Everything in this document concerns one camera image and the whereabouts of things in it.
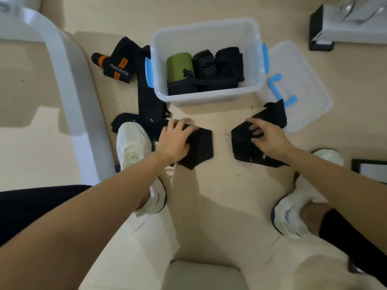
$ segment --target person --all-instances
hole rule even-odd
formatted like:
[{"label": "person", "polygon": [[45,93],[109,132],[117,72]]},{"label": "person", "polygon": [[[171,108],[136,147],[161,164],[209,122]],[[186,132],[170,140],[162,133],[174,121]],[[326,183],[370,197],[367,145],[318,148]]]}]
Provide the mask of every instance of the person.
[{"label": "person", "polygon": [[[295,191],[272,210],[275,228],[298,238],[318,234],[342,246],[344,252],[351,248],[353,251],[347,252],[355,265],[382,281],[378,267],[384,267],[379,261],[387,253],[383,218],[386,186],[344,169],[336,151],[323,149],[310,154],[294,147],[278,126],[260,119],[247,121],[252,123],[253,133],[264,133],[263,138],[252,139],[258,148],[301,174]],[[165,206],[167,194],[158,176],[187,155],[186,140],[198,129],[184,129],[189,122],[171,119],[154,152],[139,124],[123,124],[117,135],[122,171],[93,187],[55,187],[59,196],[48,205],[37,199],[52,195],[51,187],[0,193],[0,203],[5,204],[0,213],[15,212],[11,223],[19,230],[7,233],[6,243],[0,248],[0,288],[77,289],[132,212],[154,214]],[[26,221],[30,202],[37,212]],[[21,207],[24,213],[18,214],[16,210]]]}]

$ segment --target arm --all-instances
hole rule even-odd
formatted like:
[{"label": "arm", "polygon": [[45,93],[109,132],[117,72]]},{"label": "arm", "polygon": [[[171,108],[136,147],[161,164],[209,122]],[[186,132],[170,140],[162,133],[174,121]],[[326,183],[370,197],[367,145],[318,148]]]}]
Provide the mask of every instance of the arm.
[{"label": "arm", "polygon": [[170,120],[150,156],[53,209],[0,248],[1,289],[78,289],[154,180],[188,153],[197,130]]},{"label": "arm", "polygon": [[280,127],[249,118],[250,130],[264,132],[254,144],[268,156],[295,168],[368,240],[387,254],[387,185],[294,147]]}]

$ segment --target person's right arm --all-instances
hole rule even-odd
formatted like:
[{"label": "person's right arm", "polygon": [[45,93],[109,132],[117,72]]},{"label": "person's right arm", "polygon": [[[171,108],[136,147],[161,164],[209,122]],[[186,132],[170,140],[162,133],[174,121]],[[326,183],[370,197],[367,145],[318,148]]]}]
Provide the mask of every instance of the person's right arm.
[{"label": "person's right arm", "polygon": [[295,168],[360,233],[387,254],[387,185],[294,147],[282,129],[248,118],[264,137],[253,143],[266,155]]}]

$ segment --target pant leg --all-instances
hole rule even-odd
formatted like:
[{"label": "pant leg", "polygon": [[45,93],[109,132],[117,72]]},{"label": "pant leg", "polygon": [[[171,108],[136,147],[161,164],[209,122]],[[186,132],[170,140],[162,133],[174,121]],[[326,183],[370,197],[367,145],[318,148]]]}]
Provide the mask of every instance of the pant leg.
[{"label": "pant leg", "polygon": [[385,273],[387,256],[358,232],[338,211],[332,209],[325,214],[319,236],[346,253],[357,268],[387,286]]},{"label": "pant leg", "polygon": [[68,185],[0,192],[0,247],[41,216],[90,187]]}]

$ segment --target forearm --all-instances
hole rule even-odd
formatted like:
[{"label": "forearm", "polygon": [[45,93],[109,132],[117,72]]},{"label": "forearm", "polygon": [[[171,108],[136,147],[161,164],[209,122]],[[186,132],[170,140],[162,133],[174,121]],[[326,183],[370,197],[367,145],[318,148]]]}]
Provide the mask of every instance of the forearm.
[{"label": "forearm", "polygon": [[28,226],[0,248],[1,288],[78,289],[165,166],[152,153]]},{"label": "forearm", "polygon": [[290,149],[284,161],[316,187],[359,232],[387,253],[386,185],[297,148]]}]

